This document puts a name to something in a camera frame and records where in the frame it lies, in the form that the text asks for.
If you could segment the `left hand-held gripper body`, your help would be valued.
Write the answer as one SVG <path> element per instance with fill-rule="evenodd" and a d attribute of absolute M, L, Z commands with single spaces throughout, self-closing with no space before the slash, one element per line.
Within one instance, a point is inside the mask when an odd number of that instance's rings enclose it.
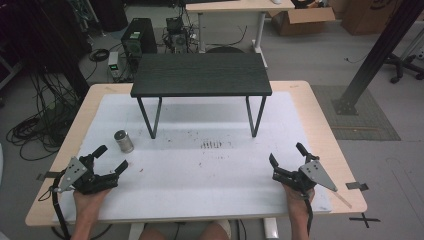
<path fill-rule="evenodd" d="M 106 175 L 94 173 L 96 158 L 99 158 L 99 155 L 72 157 L 64 172 L 59 176 L 53 191 L 63 193 L 77 190 L 83 195 L 89 195 L 117 187 L 119 175 L 116 172 Z"/>

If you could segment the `person's left hand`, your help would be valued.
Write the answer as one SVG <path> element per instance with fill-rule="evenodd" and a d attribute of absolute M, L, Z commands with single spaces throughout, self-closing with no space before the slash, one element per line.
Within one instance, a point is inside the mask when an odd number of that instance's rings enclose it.
<path fill-rule="evenodd" d="M 98 218 L 100 208 L 104 202 L 104 199 L 109 194 L 109 190 L 104 190 L 94 194 L 84 195 L 79 191 L 73 193 L 76 215 L 78 219 L 87 218 L 94 219 Z"/>

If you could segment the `light wooden table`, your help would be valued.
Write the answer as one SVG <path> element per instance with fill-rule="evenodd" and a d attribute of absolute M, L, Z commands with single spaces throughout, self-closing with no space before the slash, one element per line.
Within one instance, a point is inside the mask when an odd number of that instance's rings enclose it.
<path fill-rule="evenodd" d="M 271 87 L 275 92 L 287 91 L 291 94 L 310 149 L 324 159 L 324 167 L 338 188 L 336 192 L 329 194 L 333 206 L 332 212 L 355 214 L 366 211 L 367 203 L 362 192 L 346 187 L 347 183 L 355 180 L 355 177 L 309 83 L 303 80 L 273 81 Z M 50 172 L 59 172 L 64 169 L 70 157 L 78 152 L 102 97 L 106 94 L 128 94 L 131 88 L 130 83 L 95 84 L 90 87 L 49 169 Z"/>

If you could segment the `black tape strip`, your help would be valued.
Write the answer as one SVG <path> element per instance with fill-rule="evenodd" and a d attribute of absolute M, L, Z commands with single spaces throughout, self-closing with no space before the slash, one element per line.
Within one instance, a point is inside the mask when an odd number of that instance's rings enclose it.
<path fill-rule="evenodd" d="M 366 183 L 350 182 L 350 183 L 346 183 L 345 185 L 349 190 L 358 189 L 361 192 L 369 190 L 369 187 Z"/>
<path fill-rule="evenodd" d="M 44 181 L 45 179 L 55 179 L 61 176 L 62 176 L 62 172 L 47 171 L 45 173 L 38 174 L 38 176 L 36 177 L 36 180 Z"/>

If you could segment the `grey floor mat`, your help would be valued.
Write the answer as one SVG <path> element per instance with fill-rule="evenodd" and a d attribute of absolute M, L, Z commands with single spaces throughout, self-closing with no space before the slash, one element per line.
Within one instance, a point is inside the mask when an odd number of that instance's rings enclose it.
<path fill-rule="evenodd" d="M 368 89 L 355 105 L 357 114 L 341 115 L 336 113 L 332 101 L 344 93 L 346 86 L 312 85 L 311 88 L 337 140 L 401 140 Z"/>

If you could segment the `white table mat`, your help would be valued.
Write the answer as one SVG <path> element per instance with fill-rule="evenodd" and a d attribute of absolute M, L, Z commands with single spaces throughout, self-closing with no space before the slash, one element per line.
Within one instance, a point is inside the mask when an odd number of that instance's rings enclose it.
<path fill-rule="evenodd" d="M 97 174 L 128 168 L 106 197 L 100 218 L 134 222 L 283 215 L 285 192 L 272 179 L 272 153 L 279 166 L 296 170 L 304 163 L 296 148 L 308 142 L 288 92 L 267 98 L 259 130 L 251 135 L 248 118 L 261 100 L 241 97 L 153 98 L 143 100 L 157 121 L 151 138 L 138 102 L 127 94 L 102 97 L 79 153 L 101 145 L 108 150 L 94 162 Z M 125 130 L 134 150 L 123 153 L 114 134 Z"/>

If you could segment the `black tape cross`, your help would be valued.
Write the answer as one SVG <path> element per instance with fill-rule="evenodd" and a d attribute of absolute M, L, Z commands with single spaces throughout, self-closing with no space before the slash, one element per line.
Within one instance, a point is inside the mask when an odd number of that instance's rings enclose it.
<path fill-rule="evenodd" d="M 378 218 L 370 218 L 367 217 L 364 213 L 361 213 L 360 217 L 349 217 L 350 221 L 357 221 L 357 222 L 363 222 L 364 226 L 369 229 L 370 228 L 370 224 L 375 222 L 378 223 L 380 222 L 380 219 Z"/>

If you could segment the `white power supply unit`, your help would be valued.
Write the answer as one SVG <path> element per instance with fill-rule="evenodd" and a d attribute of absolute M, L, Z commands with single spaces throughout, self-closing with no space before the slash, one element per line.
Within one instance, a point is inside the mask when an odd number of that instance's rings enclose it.
<path fill-rule="evenodd" d="M 121 76 L 121 62 L 119 53 L 117 51 L 111 51 L 108 58 L 108 68 L 113 78 Z"/>

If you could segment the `person's legs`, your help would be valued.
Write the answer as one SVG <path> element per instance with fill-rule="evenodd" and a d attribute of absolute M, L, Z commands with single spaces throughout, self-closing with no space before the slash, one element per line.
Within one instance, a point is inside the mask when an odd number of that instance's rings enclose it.
<path fill-rule="evenodd" d="M 188 228 L 179 226 L 173 235 L 161 228 L 146 227 L 138 240 L 231 240 L 232 229 L 228 220 L 215 220 L 206 224 L 195 224 Z"/>

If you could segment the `black computer tower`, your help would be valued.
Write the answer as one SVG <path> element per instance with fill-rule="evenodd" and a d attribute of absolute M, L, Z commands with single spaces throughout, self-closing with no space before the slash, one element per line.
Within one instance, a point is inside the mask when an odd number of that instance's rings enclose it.
<path fill-rule="evenodd" d="M 150 18 L 133 18 L 121 38 L 131 73 L 138 70 L 144 54 L 156 54 L 157 44 Z"/>

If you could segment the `open cardboard box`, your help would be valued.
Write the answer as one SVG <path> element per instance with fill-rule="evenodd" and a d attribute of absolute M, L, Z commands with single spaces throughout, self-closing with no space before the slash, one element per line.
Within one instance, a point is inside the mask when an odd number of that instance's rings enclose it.
<path fill-rule="evenodd" d="M 280 36 L 319 34 L 327 22 L 335 21 L 331 7 L 291 9 L 274 14 L 271 23 Z"/>

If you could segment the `black office chair base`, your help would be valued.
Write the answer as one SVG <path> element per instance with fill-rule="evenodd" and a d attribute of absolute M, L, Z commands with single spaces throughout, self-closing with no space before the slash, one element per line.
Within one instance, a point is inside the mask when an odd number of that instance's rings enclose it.
<path fill-rule="evenodd" d="M 405 69 L 416 72 L 416 80 L 424 80 L 424 68 L 418 67 L 413 64 L 413 61 L 416 58 L 417 56 L 415 54 L 402 58 L 391 53 L 384 61 L 385 64 L 393 65 L 396 68 L 396 75 L 390 79 L 390 82 L 392 84 L 398 83 L 403 77 Z"/>

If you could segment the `large closed cardboard box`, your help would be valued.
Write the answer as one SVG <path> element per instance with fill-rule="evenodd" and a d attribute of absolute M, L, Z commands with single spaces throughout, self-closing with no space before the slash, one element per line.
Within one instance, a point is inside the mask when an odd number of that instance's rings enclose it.
<path fill-rule="evenodd" d="M 350 0 L 341 26 L 351 35 L 381 33 L 403 0 Z"/>

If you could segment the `white background desk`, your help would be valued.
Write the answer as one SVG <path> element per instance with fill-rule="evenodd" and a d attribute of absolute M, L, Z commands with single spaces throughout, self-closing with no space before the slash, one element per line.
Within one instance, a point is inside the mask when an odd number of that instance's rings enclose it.
<path fill-rule="evenodd" d="M 288 11 L 294 9 L 295 5 L 291 0 L 228 0 L 220 2 L 195 2 L 188 0 L 185 9 L 187 12 L 196 13 L 198 16 L 199 27 L 199 52 L 206 52 L 206 43 L 204 42 L 202 26 L 202 16 L 205 13 L 221 12 L 255 12 L 258 14 L 258 27 L 256 38 L 252 40 L 252 48 L 255 53 L 262 57 L 265 67 L 268 67 L 265 56 L 261 48 L 262 34 L 265 22 L 265 16 L 269 11 Z"/>

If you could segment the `black metal post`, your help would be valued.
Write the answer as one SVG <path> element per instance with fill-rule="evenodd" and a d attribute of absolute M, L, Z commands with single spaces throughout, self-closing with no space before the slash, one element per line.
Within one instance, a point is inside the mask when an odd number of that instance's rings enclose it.
<path fill-rule="evenodd" d="M 424 0 L 403 0 L 340 98 L 332 105 L 338 115 L 357 115 L 355 104 L 424 10 Z"/>

